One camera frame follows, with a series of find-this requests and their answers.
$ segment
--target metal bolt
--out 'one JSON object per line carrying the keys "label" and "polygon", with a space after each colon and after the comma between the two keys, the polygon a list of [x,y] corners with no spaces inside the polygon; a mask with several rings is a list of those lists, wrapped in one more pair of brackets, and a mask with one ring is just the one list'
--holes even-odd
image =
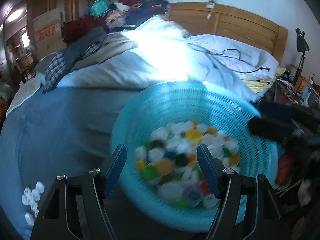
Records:
{"label": "metal bolt", "polygon": [[64,174],[61,174],[59,176],[57,176],[57,179],[58,180],[63,180],[66,176]]}
{"label": "metal bolt", "polygon": [[96,174],[100,173],[100,169],[99,168],[93,168],[93,169],[89,170],[89,173],[91,175],[96,175]]}
{"label": "metal bolt", "polygon": [[234,171],[233,169],[231,169],[231,168],[224,169],[224,172],[225,172],[226,174],[229,174],[229,175],[232,175],[232,174],[235,173],[235,171]]}

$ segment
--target window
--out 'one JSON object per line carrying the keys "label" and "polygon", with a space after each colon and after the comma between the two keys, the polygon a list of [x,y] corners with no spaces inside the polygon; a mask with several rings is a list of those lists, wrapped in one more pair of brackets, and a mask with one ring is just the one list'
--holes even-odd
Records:
{"label": "window", "polygon": [[29,42],[29,36],[28,36],[28,33],[23,33],[22,34],[22,42],[23,42],[23,47],[28,47],[30,42]]}

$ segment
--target lamp shade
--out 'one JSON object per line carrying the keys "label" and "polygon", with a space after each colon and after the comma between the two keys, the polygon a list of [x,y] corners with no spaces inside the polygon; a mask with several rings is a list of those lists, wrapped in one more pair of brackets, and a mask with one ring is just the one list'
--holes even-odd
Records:
{"label": "lamp shade", "polygon": [[301,33],[300,29],[296,29],[297,33],[297,51],[298,52],[306,52],[309,51],[310,48],[308,43],[304,39],[304,35]]}

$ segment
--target plaid fabric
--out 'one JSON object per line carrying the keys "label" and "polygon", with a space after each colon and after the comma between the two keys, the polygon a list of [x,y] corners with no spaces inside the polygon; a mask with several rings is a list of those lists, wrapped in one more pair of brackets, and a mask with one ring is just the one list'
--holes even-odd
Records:
{"label": "plaid fabric", "polygon": [[45,80],[47,86],[43,92],[47,92],[54,88],[56,82],[59,80],[60,76],[66,68],[66,62],[62,50],[59,50],[52,58],[47,70],[45,71]]}
{"label": "plaid fabric", "polygon": [[87,50],[84,53],[83,58],[89,57],[90,55],[92,55],[93,53],[97,52],[101,47],[100,42],[95,42],[94,44],[92,44],[89,48],[87,48]]}

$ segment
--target wooden headboard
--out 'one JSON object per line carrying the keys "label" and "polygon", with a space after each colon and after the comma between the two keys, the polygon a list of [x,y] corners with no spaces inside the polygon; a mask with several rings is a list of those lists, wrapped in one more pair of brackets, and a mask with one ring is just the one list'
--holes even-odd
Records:
{"label": "wooden headboard", "polygon": [[287,42],[288,30],[256,14],[226,5],[214,9],[206,3],[171,4],[169,19],[179,23],[191,35],[214,34],[241,41],[270,52],[280,63]]}

